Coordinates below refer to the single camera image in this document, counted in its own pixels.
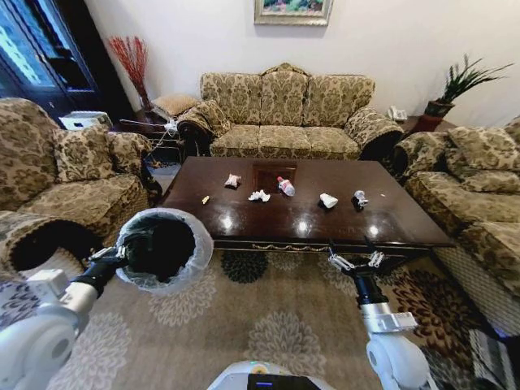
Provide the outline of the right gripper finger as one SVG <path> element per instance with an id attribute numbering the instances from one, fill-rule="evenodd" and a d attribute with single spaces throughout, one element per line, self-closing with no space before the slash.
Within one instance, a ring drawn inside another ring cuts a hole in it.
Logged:
<path id="1" fill-rule="evenodd" d="M 371 251 L 369 261 L 366 264 L 368 267 L 379 267 L 384 260 L 384 253 L 380 251 L 367 237 L 364 236 L 366 247 Z"/>
<path id="2" fill-rule="evenodd" d="M 355 265 L 351 262 L 347 261 L 345 258 L 340 256 L 336 252 L 336 247 L 334 241 L 330 239 L 328 241 L 328 250 L 329 256 L 328 261 L 339 271 L 353 271 L 355 269 Z"/>

